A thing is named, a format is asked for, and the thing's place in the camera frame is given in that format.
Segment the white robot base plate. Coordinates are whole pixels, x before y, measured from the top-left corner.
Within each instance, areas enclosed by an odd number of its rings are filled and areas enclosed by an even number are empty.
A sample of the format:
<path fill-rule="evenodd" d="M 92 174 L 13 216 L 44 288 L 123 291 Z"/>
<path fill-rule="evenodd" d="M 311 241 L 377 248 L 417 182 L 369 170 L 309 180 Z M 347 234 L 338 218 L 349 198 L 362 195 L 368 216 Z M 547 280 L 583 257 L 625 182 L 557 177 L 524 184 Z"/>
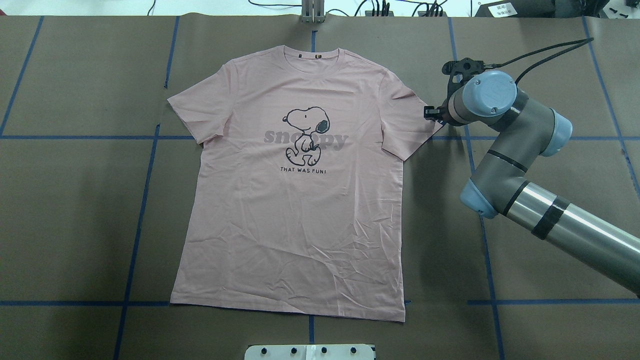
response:
<path fill-rule="evenodd" d="M 245 360 L 375 360 L 374 345 L 354 344 L 279 344 L 252 345 Z"/>

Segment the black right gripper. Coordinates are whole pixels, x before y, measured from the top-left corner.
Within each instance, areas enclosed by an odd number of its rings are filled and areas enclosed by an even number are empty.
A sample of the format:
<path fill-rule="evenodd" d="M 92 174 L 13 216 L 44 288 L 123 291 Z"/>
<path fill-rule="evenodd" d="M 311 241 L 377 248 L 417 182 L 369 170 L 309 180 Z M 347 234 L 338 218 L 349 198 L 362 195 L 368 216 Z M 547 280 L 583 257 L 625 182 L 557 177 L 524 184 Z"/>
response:
<path fill-rule="evenodd" d="M 425 107 L 423 107 L 423 118 L 437 121 L 441 125 L 447 125 L 452 121 L 449 107 L 446 104 L 442 104 L 439 107 L 425 105 Z"/>

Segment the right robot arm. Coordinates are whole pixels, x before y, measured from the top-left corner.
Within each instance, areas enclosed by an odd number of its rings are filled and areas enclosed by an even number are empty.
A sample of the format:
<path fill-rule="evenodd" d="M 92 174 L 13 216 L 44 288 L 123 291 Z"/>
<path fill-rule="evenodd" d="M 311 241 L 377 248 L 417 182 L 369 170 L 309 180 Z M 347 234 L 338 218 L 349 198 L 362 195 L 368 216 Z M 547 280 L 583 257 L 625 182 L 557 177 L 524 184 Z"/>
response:
<path fill-rule="evenodd" d="M 551 157 L 569 143 L 573 125 L 555 109 L 530 98 L 500 70 L 454 70 L 439 107 L 426 106 L 427 120 L 451 126 L 482 123 L 497 137 L 460 194 L 479 216 L 502 215 L 553 244 L 618 285 L 639 294 L 639 239 L 526 178 L 538 157 Z"/>

